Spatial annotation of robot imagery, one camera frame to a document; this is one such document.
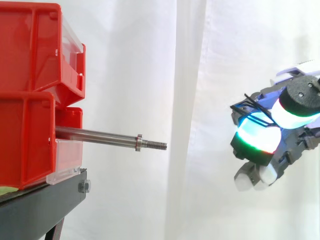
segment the red storage crate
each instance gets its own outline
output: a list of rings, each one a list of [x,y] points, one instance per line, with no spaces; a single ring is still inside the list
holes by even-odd
[[[0,92],[50,92],[66,107],[85,98],[85,51],[55,3],[0,1]]]
[[[0,36],[0,187],[55,184],[82,162],[55,132],[82,128],[86,47],[55,3],[0,1]]]

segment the glowing light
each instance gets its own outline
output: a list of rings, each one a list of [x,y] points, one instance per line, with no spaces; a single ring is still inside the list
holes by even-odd
[[[318,117],[320,113],[312,116],[296,116],[288,111],[286,111],[280,104],[279,99],[274,103],[271,115],[273,120],[284,129],[296,129],[301,126],[312,123]]]
[[[263,112],[251,114],[268,123],[272,123]],[[242,140],[258,150],[274,153],[281,140],[281,129],[277,126],[264,127],[248,118],[245,118],[237,130],[237,134]]]

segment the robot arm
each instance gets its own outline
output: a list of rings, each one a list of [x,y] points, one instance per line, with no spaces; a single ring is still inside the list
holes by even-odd
[[[231,106],[238,126],[231,146],[247,159],[234,176],[239,191],[263,190],[285,169],[320,143],[320,62],[308,61],[279,72],[272,87]]]

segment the white curtain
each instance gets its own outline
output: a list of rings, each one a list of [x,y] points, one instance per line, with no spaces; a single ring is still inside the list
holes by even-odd
[[[267,190],[237,192],[229,109],[319,57],[319,1],[55,2],[86,44],[83,127],[169,143],[85,143],[92,189],[62,240],[319,239],[317,150]]]

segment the metal rod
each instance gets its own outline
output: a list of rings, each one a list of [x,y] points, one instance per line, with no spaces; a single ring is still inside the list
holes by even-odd
[[[143,140],[143,136],[141,134],[135,137],[107,132],[90,131],[66,126],[56,126],[55,137],[57,139],[75,140],[96,144],[107,144],[125,148],[132,148],[135,149],[137,152],[140,152],[141,148],[167,150],[166,143]]]

